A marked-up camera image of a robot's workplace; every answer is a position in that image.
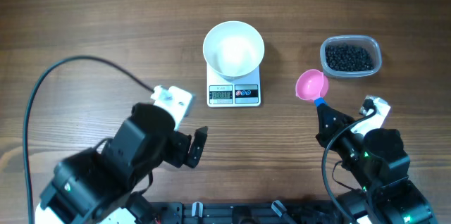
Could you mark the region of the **pink scoop with blue handle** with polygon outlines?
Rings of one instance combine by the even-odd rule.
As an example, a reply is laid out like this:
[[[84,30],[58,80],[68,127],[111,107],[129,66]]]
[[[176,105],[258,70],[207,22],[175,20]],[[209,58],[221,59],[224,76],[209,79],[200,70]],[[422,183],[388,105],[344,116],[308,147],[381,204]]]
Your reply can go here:
[[[316,107],[326,104],[324,97],[329,89],[328,78],[317,69],[310,69],[301,74],[295,85],[295,95],[303,101],[313,103]]]

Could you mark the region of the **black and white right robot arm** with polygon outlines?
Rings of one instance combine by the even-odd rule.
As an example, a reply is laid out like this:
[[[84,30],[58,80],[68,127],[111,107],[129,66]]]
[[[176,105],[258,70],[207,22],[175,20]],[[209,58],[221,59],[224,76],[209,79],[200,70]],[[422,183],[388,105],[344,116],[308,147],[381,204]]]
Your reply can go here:
[[[323,99],[315,102],[319,118],[316,138],[324,148],[322,164],[330,151],[341,158],[360,188],[356,197],[333,198],[332,202],[351,223],[367,216],[372,223],[436,223],[425,196],[409,179],[410,157],[404,150],[400,132],[382,124],[390,106],[382,99],[368,97],[355,120],[331,108]]]

